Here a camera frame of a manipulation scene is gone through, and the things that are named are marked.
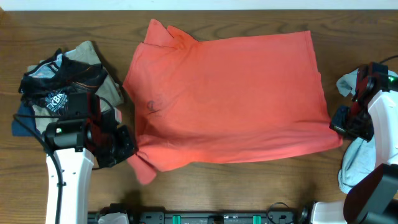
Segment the red orange polo shirt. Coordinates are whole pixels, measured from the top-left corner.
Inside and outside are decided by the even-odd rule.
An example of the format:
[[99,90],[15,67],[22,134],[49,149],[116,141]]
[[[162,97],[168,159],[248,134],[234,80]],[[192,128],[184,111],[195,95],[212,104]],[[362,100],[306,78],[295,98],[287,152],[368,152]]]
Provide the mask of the red orange polo shirt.
[[123,87],[135,106],[138,181],[193,162],[261,162],[327,151],[310,31],[199,41],[151,20]]

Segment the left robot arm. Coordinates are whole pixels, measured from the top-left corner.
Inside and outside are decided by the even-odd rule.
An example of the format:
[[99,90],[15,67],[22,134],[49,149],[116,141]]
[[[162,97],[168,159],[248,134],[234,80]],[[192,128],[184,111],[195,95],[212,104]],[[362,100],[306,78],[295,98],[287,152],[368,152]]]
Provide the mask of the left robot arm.
[[102,112],[102,102],[96,94],[72,93],[65,115],[44,132],[49,174],[46,223],[87,223],[92,171],[113,167],[136,151],[121,112],[115,107]]

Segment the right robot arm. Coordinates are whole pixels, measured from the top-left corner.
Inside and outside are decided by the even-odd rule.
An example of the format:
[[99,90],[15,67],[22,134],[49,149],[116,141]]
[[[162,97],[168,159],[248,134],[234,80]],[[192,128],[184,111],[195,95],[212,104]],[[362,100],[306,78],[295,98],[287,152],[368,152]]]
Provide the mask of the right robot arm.
[[383,63],[358,68],[353,105],[341,106],[330,128],[344,137],[375,140],[374,169],[344,201],[316,202],[301,223],[397,224],[397,77]]

